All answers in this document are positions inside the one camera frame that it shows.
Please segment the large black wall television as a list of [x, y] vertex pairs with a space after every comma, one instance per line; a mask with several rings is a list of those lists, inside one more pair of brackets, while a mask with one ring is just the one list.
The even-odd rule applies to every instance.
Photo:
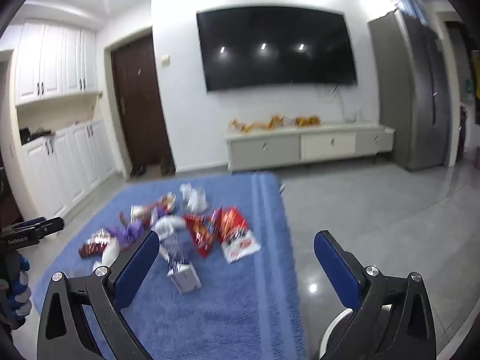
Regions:
[[341, 14], [250, 6], [199, 12], [196, 19], [209, 92], [357, 83], [351, 40]]

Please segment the blue fluffy table cover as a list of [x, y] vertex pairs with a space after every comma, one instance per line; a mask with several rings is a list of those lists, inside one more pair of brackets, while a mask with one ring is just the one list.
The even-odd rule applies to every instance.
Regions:
[[[139, 183], [114, 196], [70, 240], [35, 286], [32, 300], [40, 315], [52, 275], [64, 272], [74, 278], [96, 269], [78, 254], [92, 233], [120, 227], [121, 211], [136, 204], [151, 205], [180, 184], [179, 180]], [[120, 313], [150, 359], [304, 359], [295, 262], [279, 180], [270, 172], [253, 172], [201, 177], [192, 185], [204, 190], [211, 209], [236, 207], [260, 251], [227, 263], [215, 240], [203, 258], [190, 233], [179, 229], [173, 235], [172, 252], [185, 264], [193, 264], [202, 288], [179, 293], [159, 251], [132, 303]], [[89, 306], [84, 310], [102, 359], [115, 359], [93, 311]]]

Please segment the white upper wall cabinets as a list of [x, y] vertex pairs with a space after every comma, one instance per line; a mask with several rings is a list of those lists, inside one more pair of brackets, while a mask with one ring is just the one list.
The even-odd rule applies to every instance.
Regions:
[[27, 20], [16, 53], [18, 107], [98, 91], [96, 34], [88, 29]]

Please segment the dark red snack wrapper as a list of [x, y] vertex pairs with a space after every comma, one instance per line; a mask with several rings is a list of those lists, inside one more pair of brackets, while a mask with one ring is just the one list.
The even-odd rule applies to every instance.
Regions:
[[114, 236], [106, 228], [94, 232], [81, 245], [78, 254], [82, 259], [101, 256], [106, 247], [114, 240]]

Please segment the dark brown entrance door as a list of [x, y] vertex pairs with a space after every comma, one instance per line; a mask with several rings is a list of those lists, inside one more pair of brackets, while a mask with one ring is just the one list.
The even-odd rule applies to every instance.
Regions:
[[162, 108], [153, 36], [148, 34], [111, 52], [116, 103], [133, 166], [175, 167]]

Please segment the grey double door refrigerator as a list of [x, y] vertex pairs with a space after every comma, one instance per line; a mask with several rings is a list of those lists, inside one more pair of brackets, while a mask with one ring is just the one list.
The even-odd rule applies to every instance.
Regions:
[[450, 94], [441, 42], [399, 8], [368, 22], [377, 67], [380, 123], [394, 129], [393, 158], [409, 171], [444, 163]]

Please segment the white grey TV cabinet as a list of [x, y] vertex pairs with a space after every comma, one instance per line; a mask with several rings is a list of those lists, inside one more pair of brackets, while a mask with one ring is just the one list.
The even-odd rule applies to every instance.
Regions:
[[393, 150], [393, 128], [374, 123], [326, 123], [229, 132], [225, 136], [230, 172], [313, 164], [375, 156]]

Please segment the small white carton box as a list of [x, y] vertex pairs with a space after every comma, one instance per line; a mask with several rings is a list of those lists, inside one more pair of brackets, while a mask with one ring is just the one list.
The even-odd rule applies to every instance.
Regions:
[[169, 270], [168, 278], [179, 293], [189, 293], [202, 288], [202, 283], [192, 263], [176, 264], [173, 269]]

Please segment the red orange chip bag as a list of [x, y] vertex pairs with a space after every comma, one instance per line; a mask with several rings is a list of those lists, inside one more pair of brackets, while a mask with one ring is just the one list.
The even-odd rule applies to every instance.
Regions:
[[201, 257], [206, 258], [217, 238], [218, 211], [214, 211], [211, 215], [187, 214], [183, 219], [197, 252]]

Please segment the red white snack bag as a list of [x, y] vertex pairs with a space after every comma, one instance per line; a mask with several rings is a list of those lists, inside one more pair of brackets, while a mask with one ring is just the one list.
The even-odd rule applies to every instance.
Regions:
[[236, 207], [221, 209], [218, 237], [227, 263], [235, 263], [260, 251], [260, 243]]

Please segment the crumpled silver white wrapper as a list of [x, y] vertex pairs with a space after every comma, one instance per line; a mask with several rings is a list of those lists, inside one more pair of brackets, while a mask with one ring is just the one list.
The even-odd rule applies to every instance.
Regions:
[[208, 200], [203, 189], [194, 188], [191, 184], [180, 186], [182, 205], [193, 214], [201, 214], [208, 209]]

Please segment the white lower cabinets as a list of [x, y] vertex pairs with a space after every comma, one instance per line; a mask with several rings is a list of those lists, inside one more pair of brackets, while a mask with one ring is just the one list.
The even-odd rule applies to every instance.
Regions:
[[22, 145], [26, 181], [40, 216], [64, 217], [116, 172], [106, 128], [88, 120]]

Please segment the white plastic bag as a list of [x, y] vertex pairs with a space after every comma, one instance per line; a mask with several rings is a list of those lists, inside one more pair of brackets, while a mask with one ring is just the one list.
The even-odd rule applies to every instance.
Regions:
[[185, 219], [175, 215], [163, 216], [151, 225], [151, 230], [157, 234], [161, 242], [182, 228], [185, 228]]

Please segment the purple plastic bag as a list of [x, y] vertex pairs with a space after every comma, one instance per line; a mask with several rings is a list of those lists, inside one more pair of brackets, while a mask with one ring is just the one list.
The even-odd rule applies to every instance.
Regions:
[[141, 220], [134, 220], [128, 223], [126, 227], [108, 228], [107, 231], [117, 239], [120, 248], [126, 250], [130, 248], [145, 231]]

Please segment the red white paper bag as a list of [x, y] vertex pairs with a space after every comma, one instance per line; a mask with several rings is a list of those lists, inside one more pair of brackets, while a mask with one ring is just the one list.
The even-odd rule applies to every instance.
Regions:
[[141, 223], [144, 228], [150, 228], [159, 219], [172, 215], [175, 211], [176, 196], [173, 193], [163, 195], [151, 205], [132, 205], [130, 222]]

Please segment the golden dragon ornament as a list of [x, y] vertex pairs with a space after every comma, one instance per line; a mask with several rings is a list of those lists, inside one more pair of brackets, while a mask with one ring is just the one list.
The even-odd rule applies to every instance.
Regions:
[[237, 119], [233, 119], [229, 122], [229, 127], [239, 131], [240, 133], [250, 133], [254, 130], [261, 131], [271, 131], [278, 128], [288, 128], [288, 127], [317, 127], [320, 126], [321, 120], [318, 115], [310, 116], [297, 116], [295, 118], [290, 118], [285, 115], [274, 115], [270, 118], [267, 123], [263, 122], [254, 122], [252, 124], [245, 124], [240, 122]]

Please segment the black shoes by door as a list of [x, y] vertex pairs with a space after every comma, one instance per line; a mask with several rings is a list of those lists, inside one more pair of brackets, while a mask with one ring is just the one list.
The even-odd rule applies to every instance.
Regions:
[[155, 165], [140, 165], [133, 166], [130, 177], [141, 177], [144, 175], [148, 176], [172, 176], [176, 172], [176, 169], [172, 165], [165, 164], [155, 164]]

